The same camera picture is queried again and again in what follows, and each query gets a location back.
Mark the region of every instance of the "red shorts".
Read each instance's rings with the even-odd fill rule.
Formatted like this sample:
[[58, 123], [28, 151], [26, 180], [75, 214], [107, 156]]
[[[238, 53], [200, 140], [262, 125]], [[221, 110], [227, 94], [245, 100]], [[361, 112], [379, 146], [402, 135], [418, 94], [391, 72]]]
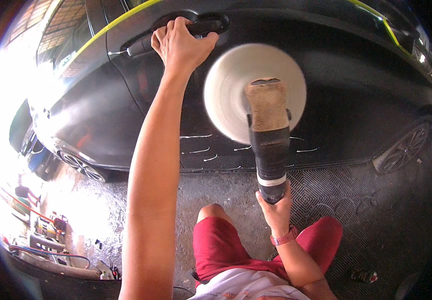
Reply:
[[[341, 224], [333, 217], [325, 216], [304, 229], [296, 241], [325, 273], [333, 261], [342, 234]], [[197, 223], [193, 248], [196, 273], [201, 281], [210, 280], [229, 269], [244, 268], [269, 271], [291, 282], [279, 255], [270, 262], [252, 259], [241, 244], [236, 228], [225, 219], [210, 216]]]

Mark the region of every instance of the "car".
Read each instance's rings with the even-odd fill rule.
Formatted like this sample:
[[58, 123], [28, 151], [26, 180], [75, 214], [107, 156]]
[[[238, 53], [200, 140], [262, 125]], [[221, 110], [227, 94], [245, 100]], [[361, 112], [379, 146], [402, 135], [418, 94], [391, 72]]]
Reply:
[[59, 166], [59, 159], [44, 147], [34, 132], [27, 99], [21, 104], [11, 123], [9, 143], [25, 158], [29, 170], [37, 177], [44, 181], [52, 179]]
[[212, 64], [246, 43], [278, 47], [303, 71], [307, 101], [289, 168], [372, 161], [389, 173], [429, 140], [432, 45], [405, 3], [63, 0], [36, 54], [47, 75], [29, 98], [42, 144], [100, 182], [108, 170], [128, 171], [164, 72], [150, 36], [178, 16], [220, 34], [185, 92], [181, 172], [255, 169], [252, 150], [220, 133], [203, 103]]

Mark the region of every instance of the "wristwatch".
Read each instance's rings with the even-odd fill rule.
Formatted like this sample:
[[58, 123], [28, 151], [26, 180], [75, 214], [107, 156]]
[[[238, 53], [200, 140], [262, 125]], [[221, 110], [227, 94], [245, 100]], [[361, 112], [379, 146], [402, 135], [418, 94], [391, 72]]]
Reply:
[[296, 237], [297, 237], [297, 228], [293, 225], [290, 225], [288, 234], [277, 239], [271, 236], [271, 243], [273, 243], [274, 246], [279, 246], [289, 242], [290, 240], [296, 239]]

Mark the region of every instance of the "rubber floor mat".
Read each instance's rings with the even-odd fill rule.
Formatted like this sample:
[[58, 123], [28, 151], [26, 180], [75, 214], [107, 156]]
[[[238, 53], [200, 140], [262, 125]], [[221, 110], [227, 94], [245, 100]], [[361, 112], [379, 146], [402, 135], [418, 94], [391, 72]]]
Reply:
[[[401, 282], [423, 269], [432, 247], [432, 152], [419, 157], [388, 175], [370, 162], [288, 171], [292, 224], [303, 230], [330, 215], [343, 226], [326, 273], [338, 299], [394, 299]], [[378, 280], [349, 279], [356, 269], [374, 270]]]

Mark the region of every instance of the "buffing pad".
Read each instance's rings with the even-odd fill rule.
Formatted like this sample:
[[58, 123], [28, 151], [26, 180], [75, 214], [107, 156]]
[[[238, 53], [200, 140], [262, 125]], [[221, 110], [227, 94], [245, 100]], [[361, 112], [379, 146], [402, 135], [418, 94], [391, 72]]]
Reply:
[[247, 115], [251, 111], [244, 91], [260, 78], [277, 78], [284, 83], [286, 108], [291, 117], [290, 130], [302, 116], [306, 105], [306, 83], [297, 63], [273, 46], [237, 46], [219, 57], [204, 84], [204, 105], [211, 121], [234, 141], [250, 144]]

